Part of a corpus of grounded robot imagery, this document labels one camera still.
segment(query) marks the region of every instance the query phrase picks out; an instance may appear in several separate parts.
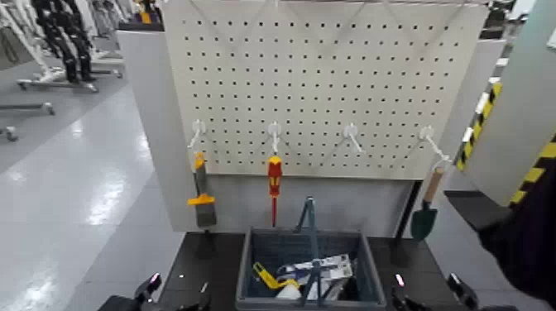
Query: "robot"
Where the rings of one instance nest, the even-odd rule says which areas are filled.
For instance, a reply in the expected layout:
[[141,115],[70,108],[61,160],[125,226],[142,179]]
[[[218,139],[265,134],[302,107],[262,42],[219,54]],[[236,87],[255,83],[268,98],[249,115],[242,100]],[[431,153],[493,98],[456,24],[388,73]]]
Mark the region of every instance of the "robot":
[[91,57],[89,55],[89,48],[92,45],[84,30],[81,12],[75,0],[31,0],[31,5],[35,8],[37,24],[45,32],[46,41],[52,53],[58,58],[60,58],[59,52],[62,55],[68,81],[72,84],[79,83],[77,60],[62,34],[62,30],[77,50],[81,80],[94,81],[95,78],[91,77]]

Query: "red screwdriver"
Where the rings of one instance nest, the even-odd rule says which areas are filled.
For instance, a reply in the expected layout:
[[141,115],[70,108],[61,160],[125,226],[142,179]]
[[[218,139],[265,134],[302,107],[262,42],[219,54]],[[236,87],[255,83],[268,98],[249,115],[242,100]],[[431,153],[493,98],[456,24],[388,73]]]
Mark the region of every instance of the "red screwdriver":
[[272,227],[276,227],[276,205],[280,195],[280,178],[282,177],[282,159],[278,155],[271,156],[268,159],[268,178],[270,195],[272,198]]

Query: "table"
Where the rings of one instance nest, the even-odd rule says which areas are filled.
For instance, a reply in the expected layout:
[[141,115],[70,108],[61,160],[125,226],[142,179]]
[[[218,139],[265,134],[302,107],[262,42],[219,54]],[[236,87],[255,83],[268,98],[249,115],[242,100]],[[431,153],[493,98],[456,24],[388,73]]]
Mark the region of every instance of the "table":
[[[245,235],[239,233],[203,234],[190,232],[175,258],[162,291],[160,303],[167,310],[197,302],[199,291],[208,282],[212,311],[235,310],[239,263]],[[381,283],[390,306],[395,274],[405,281],[405,294],[433,307],[433,311],[464,311],[452,292],[425,242],[402,239],[394,246],[388,237],[369,237]]]

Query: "white pegboard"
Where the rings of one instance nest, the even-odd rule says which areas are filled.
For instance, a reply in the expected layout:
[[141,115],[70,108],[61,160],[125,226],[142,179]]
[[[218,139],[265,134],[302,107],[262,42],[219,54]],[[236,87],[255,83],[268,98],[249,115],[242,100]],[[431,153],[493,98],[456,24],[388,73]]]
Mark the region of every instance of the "white pegboard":
[[[423,179],[487,9],[478,4],[171,1],[165,28],[184,121],[206,123],[210,174]],[[343,129],[353,122],[367,153]]]

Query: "metal hook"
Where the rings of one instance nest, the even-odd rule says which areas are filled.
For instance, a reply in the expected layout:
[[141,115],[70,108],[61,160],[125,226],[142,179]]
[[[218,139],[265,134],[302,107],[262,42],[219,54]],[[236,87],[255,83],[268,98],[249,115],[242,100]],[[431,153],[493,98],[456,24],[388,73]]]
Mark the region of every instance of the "metal hook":
[[204,135],[204,133],[207,132],[207,126],[204,124],[203,121],[197,119],[191,124],[191,129],[193,130],[195,135],[193,136],[193,138],[191,138],[191,142],[189,143],[189,145],[187,145],[188,148],[193,148],[193,146],[195,146],[200,136]]
[[440,165],[441,162],[446,161],[446,163],[452,163],[452,160],[450,160],[449,155],[445,155],[442,152],[442,150],[440,150],[438,145],[436,145],[436,143],[433,141],[433,138],[432,138],[433,135],[434,135],[434,129],[430,125],[421,128],[421,131],[419,131],[419,139],[421,141],[428,141],[429,144],[433,147],[434,153],[436,153],[437,155],[440,156],[440,160],[438,160],[436,162],[436,164],[434,164],[434,166],[433,166],[433,170],[434,170],[434,169],[436,169],[437,166]]
[[272,150],[274,153],[278,153],[278,143],[280,138],[278,137],[282,133],[282,126],[274,121],[268,126],[268,135],[272,137]]
[[343,136],[345,138],[350,138],[352,140],[353,145],[355,146],[355,149],[357,150],[357,152],[364,153],[366,151],[363,150],[363,148],[361,148],[361,145],[355,139],[355,136],[357,134],[358,134],[357,127],[355,126],[355,124],[353,124],[353,122],[349,123],[349,125],[346,125],[346,127],[343,128]]

